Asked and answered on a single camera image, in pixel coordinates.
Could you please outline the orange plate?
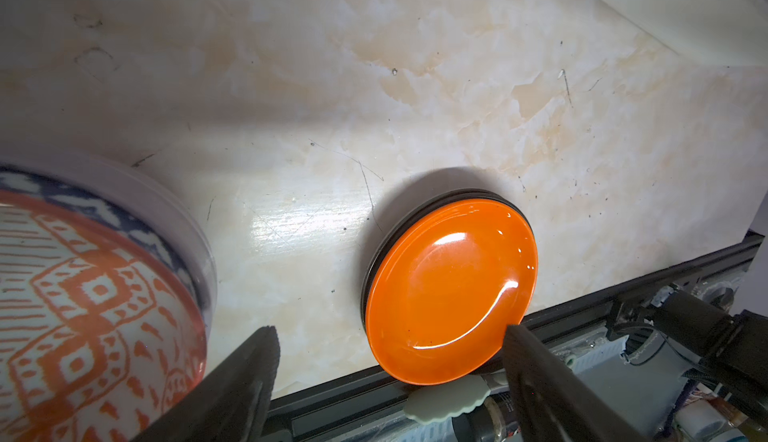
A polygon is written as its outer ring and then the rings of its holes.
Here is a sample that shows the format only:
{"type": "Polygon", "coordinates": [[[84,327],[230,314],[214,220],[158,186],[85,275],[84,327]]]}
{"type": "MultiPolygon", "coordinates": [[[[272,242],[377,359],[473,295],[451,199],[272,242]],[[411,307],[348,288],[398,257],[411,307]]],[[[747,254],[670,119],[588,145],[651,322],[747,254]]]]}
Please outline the orange plate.
{"type": "Polygon", "coordinates": [[[366,337],[392,377],[457,380],[488,362],[533,298],[538,254],[523,220],[489,200],[444,207],[412,227],[380,265],[366,337]]]}

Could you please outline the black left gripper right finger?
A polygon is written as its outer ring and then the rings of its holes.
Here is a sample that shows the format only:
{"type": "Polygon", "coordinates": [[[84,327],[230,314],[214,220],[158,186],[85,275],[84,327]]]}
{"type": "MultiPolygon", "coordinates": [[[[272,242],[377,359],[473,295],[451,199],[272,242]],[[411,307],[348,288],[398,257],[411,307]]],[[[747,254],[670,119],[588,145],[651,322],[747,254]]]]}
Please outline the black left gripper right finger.
{"type": "Polygon", "coordinates": [[[509,325],[501,349],[525,441],[645,441],[527,328],[509,325]]]}

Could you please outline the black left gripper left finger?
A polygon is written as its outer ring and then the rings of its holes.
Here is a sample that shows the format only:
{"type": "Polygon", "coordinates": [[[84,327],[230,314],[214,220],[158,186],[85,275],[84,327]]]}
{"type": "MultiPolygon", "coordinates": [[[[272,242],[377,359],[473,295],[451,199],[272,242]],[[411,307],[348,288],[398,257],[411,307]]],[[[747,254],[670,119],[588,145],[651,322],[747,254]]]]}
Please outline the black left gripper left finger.
{"type": "Polygon", "coordinates": [[[257,441],[280,361],[274,326],[256,330],[136,441],[257,441]]]}

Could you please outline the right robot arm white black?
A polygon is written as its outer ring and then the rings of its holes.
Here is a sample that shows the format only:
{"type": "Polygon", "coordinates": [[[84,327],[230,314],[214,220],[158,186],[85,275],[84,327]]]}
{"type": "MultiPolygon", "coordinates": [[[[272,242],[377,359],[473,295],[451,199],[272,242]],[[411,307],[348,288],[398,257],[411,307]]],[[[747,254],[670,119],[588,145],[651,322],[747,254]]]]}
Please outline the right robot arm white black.
{"type": "Polygon", "coordinates": [[[749,417],[767,422],[767,318],[731,315],[674,285],[651,298],[618,303],[607,324],[611,338],[647,332],[698,357],[687,377],[710,387],[749,417]]]}

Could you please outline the white plastic bin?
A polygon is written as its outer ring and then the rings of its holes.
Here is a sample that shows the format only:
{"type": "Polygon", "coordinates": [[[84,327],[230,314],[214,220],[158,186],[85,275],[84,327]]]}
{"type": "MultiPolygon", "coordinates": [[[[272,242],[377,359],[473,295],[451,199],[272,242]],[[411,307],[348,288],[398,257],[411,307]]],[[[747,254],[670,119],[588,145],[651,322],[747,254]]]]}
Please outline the white plastic bin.
{"type": "Polygon", "coordinates": [[[767,0],[601,0],[706,66],[767,66],[767,0]]]}

